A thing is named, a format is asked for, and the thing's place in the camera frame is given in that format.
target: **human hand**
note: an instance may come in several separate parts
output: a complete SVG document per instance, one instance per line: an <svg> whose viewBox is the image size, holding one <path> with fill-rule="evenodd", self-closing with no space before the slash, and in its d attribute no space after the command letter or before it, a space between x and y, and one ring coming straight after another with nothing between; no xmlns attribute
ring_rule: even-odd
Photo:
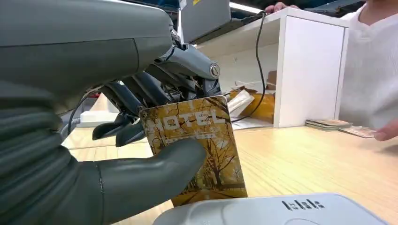
<svg viewBox="0 0 398 225"><path fill-rule="evenodd" d="M375 139L378 141L387 141L396 136L398 136L398 119L389 122L375 133Z"/></svg>
<svg viewBox="0 0 398 225"><path fill-rule="evenodd" d="M287 7L300 9L299 7L297 7L295 5L287 6L283 2L278 2L274 6L268 6L267 8L265 8L265 13L267 13L267 14L268 13L276 13L277 11L287 8Z"/></svg>

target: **wire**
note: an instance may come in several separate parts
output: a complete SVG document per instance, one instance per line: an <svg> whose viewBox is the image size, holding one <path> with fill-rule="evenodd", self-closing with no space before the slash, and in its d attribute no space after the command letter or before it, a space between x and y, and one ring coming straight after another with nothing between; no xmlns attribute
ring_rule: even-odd
<svg viewBox="0 0 398 225"><path fill-rule="evenodd" d="M68 136L69 136L69 134L72 132L72 120L73 120L73 116L74 116L75 113L76 113L76 110L77 110L77 109L79 108L79 106L88 98L88 96L89 96L90 94L97 92L101 87L102 87L102 86L97 87L97 88L95 88L95 89L92 89L91 91L85 93L85 94L83 95L82 100L80 100L80 102L77 104L76 108L72 111L72 114L70 115L70 117L69 117L69 122L68 122Z"/></svg>
<svg viewBox="0 0 398 225"><path fill-rule="evenodd" d="M260 14L262 14L262 18L261 18L261 24L260 24L259 33L257 34L257 40L256 40L256 59L257 59L257 63L259 64L260 76L261 76L262 87L263 87L261 99L260 99L259 104L254 108L254 110L253 110L249 115L244 116L244 117L239 118L239 119L236 119L236 120L233 120L233 121L231 121L232 123L241 121L241 120L243 120L243 119L245 119L245 118L251 116L251 115L259 108L259 106L261 105L262 100L264 99L264 95L265 95L265 81L264 81L264 74L262 73L261 62L260 62L260 59L259 59L259 40L260 40L260 36L261 36L262 25L263 25L264 19L265 19L265 12L264 12L264 11L261 11Z"/></svg>

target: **computer monitor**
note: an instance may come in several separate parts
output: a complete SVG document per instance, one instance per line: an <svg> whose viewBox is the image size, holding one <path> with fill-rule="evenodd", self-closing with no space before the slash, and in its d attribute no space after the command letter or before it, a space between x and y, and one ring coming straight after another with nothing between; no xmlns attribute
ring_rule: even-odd
<svg viewBox="0 0 398 225"><path fill-rule="evenodd" d="M231 22L230 0L180 0L184 42L200 37Z"/></svg>

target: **ceiling light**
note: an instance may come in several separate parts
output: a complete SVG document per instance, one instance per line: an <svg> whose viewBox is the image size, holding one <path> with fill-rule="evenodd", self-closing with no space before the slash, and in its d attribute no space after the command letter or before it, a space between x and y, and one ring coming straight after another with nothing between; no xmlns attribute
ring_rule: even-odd
<svg viewBox="0 0 398 225"><path fill-rule="evenodd" d="M261 10L258 9L258 8L244 6L244 5L233 3L233 2L230 2L230 7L231 8L237 8L237 9L240 9L240 10L243 10L243 11L247 11L247 12L256 13L256 14L261 12Z"/></svg>

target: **robotic hand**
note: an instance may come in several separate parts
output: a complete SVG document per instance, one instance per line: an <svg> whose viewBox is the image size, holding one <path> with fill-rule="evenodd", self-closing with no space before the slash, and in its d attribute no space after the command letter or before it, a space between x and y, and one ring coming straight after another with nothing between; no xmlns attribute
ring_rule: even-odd
<svg viewBox="0 0 398 225"><path fill-rule="evenodd" d="M216 93L218 67L170 24L116 0L0 1L0 224L111 224L184 189L206 156L195 140L147 159L77 162L56 132L92 89L118 105L119 124L140 107Z"/></svg>
<svg viewBox="0 0 398 225"><path fill-rule="evenodd" d="M140 109L221 94L217 63L192 45L181 44L172 24L170 31L172 47L145 72L123 78L125 85L110 82L100 89L120 114L114 122L96 127L93 140L116 135L116 146L124 146L145 136L141 124L134 124Z"/></svg>

